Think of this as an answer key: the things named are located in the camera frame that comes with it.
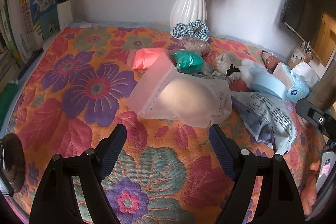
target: blue book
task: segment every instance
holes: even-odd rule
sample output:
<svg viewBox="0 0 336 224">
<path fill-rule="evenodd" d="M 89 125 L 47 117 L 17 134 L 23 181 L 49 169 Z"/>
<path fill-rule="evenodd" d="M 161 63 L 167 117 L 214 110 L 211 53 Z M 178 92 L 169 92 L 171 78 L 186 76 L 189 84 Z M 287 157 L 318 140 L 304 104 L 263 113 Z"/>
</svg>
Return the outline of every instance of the blue book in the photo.
<svg viewBox="0 0 336 224">
<path fill-rule="evenodd" d="M 57 0 L 29 0 L 30 17 L 37 40 L 46 40 L 60 31 Z"/>
</svg>

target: silver screw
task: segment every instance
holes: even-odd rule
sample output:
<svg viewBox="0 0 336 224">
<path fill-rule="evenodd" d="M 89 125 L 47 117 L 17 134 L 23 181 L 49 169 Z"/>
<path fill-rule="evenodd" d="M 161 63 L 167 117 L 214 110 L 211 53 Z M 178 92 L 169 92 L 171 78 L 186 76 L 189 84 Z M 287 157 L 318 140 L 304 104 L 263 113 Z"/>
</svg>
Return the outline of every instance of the silver screw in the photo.
<svg viewBox="0 0 336 224">
<path fill-rule="evenodd" d="M 250 151 L 247 150 L 247 149 L 242 149 L 242 150 L 240 150 L 240 153 L 244 156 L 248 156 L 250 154 Z"/>
<path fill-rule="evenodd" d="M 279 155 L 279 154 L 276 154 L 275 155 L 275 159 L 278 160 L 278 161 L 281 161 L 282 160 L 282 156 Z"/>
<path fill-rule="evenodd" d="M 85 154 L 87 154 L 89 156 L 89 155 L 92 155 L 94 152 L 95 152 L 95 150 L 93 148 L 89 148 L 85 151 Z"/>
<path fill-rule="evenodd" d="M 52 160 L 56 161 L 56 160 L 59 160 L 60 158 L 61 158 L 60 154 L 55 154 L 53 155 Z"/>
</svg>

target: green cloth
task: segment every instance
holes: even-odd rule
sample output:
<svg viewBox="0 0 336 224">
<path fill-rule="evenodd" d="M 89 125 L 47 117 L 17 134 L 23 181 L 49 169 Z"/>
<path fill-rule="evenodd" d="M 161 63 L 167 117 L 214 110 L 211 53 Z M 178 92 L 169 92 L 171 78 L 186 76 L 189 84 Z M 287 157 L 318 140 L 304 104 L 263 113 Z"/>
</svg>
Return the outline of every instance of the green cloth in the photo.
<svg viewBox="0 0 336 224">
<path fill-rule="evenodd" d="M 177 51 L 173 57 L 176 60 L 177 69 L 182 73 L 191 74 L 202 70 L 204 60 L 196 52 Z"/>
<path fill-rule="evenodd" d="M 0 128 L 2 128 L 7 112 L 11 107 L 11 103 L 15 98 L 18 89 L 19 86 L 17 84 L 8 83 L 0 94 Z"/>
</svg>

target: dark brown round object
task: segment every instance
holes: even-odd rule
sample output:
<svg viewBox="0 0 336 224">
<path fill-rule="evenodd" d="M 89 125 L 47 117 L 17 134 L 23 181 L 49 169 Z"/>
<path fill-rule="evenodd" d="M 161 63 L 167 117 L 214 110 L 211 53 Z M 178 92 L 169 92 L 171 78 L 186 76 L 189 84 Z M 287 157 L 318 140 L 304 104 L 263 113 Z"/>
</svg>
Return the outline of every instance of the dark brown round object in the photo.
<svg viewBox="0 0 336 224">
<path fill-rule="evenodd" d="M 5 150 L 4 162 L 6 165 L 6 170 L 2 169 L 2 171 L 14 192 L 17 193 L 25 182 L 26 164 L 21 141 L 14 133 L 10 133 L 3 137 L 2 143 Z"/>
</svg>

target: green packet in clear plastic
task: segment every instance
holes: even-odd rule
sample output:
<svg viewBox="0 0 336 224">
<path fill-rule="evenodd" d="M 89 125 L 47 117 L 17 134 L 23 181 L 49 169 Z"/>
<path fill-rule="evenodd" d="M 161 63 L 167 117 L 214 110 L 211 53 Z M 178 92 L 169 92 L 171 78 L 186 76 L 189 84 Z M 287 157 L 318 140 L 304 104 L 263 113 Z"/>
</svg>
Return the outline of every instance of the green packet in clear plastic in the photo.
<svg viewBox="0 0 336 224">
<path fill-rule="evenodd" d="M 173 58 L 176 60 L 177 69 L 187 74 L 200 72 L 204 63 L 203 58 L 193 51 L 177 51 Z"/>
</svg>

